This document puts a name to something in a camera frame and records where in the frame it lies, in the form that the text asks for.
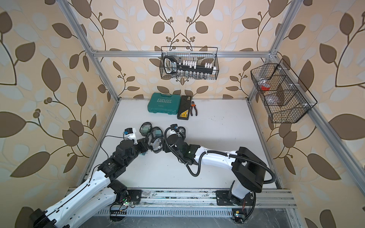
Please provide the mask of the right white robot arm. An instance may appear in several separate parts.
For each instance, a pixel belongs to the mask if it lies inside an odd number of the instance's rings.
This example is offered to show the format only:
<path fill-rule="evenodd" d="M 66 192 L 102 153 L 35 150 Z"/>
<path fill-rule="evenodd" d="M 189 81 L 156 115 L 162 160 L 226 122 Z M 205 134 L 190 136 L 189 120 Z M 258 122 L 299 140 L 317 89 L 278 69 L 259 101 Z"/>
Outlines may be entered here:
<path fill-rule="evenodd" d="M 187 144 L 182 127 L 172 124 L 164 133 L 164 147 L 182 163 L 193 177 L 201 173 L 202 165 L 232 171 L 233 181 L 227 196 L 221 199 L 233 205 L 242 205 L 246 197 L 256 200 L 263 185 L 276 181 L 275 173 L 246 147 L 237 151 L 217 151 L 197 144 Z"/>

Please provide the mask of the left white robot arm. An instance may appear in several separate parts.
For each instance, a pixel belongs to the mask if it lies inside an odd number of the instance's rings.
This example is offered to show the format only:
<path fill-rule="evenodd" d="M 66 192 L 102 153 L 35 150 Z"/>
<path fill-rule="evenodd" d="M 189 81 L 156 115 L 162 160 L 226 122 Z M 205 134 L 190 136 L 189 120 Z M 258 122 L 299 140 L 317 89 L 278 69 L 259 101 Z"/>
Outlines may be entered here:
<path fill-rule="evenodd" d="M 29 227 L 78 228 L 107 206 L 139 204 L 141 190 L 128 191 L 118 177 L 139 154 L 147 151 L 144 139 L 121 141 L 115 152 L 84 183 L 45 211 L 35 210 L 29 217 Z"/>

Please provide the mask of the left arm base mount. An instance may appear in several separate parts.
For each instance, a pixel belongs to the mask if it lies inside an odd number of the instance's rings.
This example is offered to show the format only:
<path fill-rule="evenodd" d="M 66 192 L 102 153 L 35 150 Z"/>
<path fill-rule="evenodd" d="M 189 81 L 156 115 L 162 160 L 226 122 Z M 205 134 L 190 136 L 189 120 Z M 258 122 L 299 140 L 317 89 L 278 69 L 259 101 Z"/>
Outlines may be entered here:
<path fill-rule="evenodd" d="M 128 189 L 123 183 L 118 180 L 112 181 L 107 187 L 112 189 L 113 193 L 116 196 L 116 199 L 112 205 L 137 205 L 141 201 L 141 189 Z"/>

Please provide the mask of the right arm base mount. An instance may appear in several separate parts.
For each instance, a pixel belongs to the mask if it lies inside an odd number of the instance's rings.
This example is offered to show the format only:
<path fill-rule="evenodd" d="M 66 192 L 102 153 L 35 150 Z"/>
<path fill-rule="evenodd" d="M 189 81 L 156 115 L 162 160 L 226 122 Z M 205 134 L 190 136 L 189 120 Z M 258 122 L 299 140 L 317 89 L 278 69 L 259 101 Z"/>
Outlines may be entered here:
<path fill-rule="evenodd" d="M 216 203 L 218 206 L 252 206 L 254 203 L 254 196 L 249 192 L 243 199 L 233 196 L 229 190 L 218 190 L 216 193 Z"/>

